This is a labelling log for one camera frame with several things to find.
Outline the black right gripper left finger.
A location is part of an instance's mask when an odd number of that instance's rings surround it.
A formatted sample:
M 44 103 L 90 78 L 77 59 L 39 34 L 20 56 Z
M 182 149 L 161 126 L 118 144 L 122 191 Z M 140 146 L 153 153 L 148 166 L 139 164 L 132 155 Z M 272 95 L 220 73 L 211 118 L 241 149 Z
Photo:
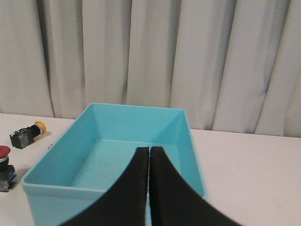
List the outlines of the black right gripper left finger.
M 91 206 L 63 226 L 144 226 L 149 148 L 138 147 L 116 182 Z

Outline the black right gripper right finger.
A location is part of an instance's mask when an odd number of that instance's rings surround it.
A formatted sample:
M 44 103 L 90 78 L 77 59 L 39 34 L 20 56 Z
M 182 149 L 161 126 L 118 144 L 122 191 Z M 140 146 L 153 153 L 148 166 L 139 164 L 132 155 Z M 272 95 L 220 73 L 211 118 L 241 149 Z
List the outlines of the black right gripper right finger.
M 154 226 L 236 226 L 182 178 L 163 147 L 150 151 L 149 198 Z

